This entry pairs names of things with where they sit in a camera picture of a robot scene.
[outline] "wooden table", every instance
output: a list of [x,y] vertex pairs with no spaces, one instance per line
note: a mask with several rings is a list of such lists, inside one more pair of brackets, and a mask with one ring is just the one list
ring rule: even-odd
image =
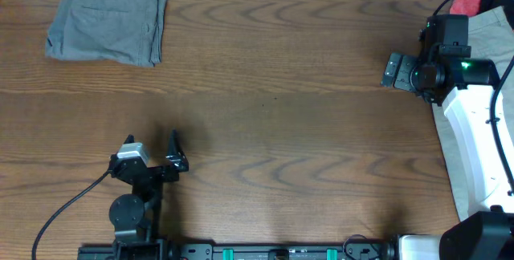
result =
[[[172,128],[191,170],[161,232],[224,242],[441,234],[458,222],[430,107],[380,87],[442,0],[169,0],[155,68],[44,57],[59,0],[0,3],[0,258],[107,168],[132,133],[153,165]],[[40,259],[110,243],[106,179],[50,226]]]

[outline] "folded gray cloth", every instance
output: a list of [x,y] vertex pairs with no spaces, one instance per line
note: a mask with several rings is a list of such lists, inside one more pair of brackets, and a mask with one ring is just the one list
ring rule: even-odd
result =
[[[490,59],[500,76],[514,55],[514,32],[508,24],[503,7],[496,7],[488,12],[469,18],[468,44],[471,46],[471,57]],[[514,77],[509,76],[501,90],[504,96],[504,114],[508,132],[514,135]],[[451,192],[455,199],[457,214],[462,221],[468,218],[466,175],[462,158],[457,145],[457,139],[451,129],[450,122],[444,116],[443,108],[432,105],[435,126],[444,160],[447,163],[450,177]]]
[[165,4],[166,0],[62,0],[48,29],[45,54],[153,67],[161,62]]

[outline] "green tape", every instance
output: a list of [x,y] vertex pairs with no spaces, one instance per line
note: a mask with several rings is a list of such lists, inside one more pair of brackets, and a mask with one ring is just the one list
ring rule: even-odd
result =
[[223,249],[223,260],[234,260],[234,251],[232,249]]
[[327,260],[337,260],[337,250],[327,249]]

